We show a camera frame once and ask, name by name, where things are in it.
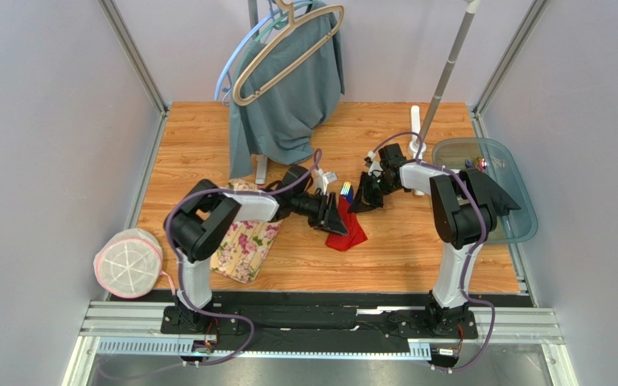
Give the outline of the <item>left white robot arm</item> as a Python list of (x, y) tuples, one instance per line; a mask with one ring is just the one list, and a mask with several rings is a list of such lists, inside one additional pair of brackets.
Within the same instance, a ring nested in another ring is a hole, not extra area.
[(208, 179), (199, 181), (163, 225), (167, 242), (178, 257), (180, 302), (195, 312), (210, 303), (209, 260), (234, 224), (276, 223), (298, 214), (307, 218), (311, 228), (346, 236), (348, 228), (340, 217), (336, 194), (324, 187), (313, 193), (307, 190), (308, 179), (318, 175), (318, 170), (294, 165), (277, 184), (261, 191), (226, 189)]

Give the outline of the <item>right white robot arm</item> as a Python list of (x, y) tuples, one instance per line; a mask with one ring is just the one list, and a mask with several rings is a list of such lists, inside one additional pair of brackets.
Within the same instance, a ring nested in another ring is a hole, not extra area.
[(452, 170), (406, 158), (399, 145), (368, 152), (369, 168), (360, 176), (350, 213), (384, 206), (384, 197), (400, 190), (422, 191), (431, 198), (435, 229), (443, 242), (437, 282), (431, 291), (441, 309), (469, 302), (466, 287), (477, 252), (496, 227), (496, 212), (482, 192), (485, 175), (478, 170)]

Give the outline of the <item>red paper napkin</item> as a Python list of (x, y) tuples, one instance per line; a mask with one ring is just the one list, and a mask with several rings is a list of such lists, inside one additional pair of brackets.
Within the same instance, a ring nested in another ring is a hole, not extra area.
[(339, 252), (346, 252), (349, 249), (364, 243), (368, 240), (365, 231), (361, 227), (356, 215), (354, 213), (350, 213), (348, 209), (350, 208), (350, 203), (343, 196), (340, 197), (340, 201), (338, 203), (338, 212), (340, 214), (340, 218), (344, 222), (348, 233), (346, 235), (337, 235), (337, 234), (329, 234), (326, 239), (325, 245), (331, 249), (334, 249)]

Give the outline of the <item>iridescent rainbow fork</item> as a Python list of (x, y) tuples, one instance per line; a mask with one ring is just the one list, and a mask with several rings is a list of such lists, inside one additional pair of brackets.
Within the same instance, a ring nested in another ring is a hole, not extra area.
[(345, 198), (348, 189), (352, 186), (352, 184), (350, 182), (345, 182), (340, 190), (340, 195)]

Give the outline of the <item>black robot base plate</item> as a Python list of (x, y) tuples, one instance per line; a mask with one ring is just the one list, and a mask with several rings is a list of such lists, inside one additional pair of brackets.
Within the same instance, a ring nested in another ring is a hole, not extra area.
[(409, 339), (450, 340), (479, 334), (473, 313), (436, 310), (428, 293), (214, 292), (205, 314), (166, 306), (165, 335), (207, 335), (215, 348), (290, 353), (405, 353)]

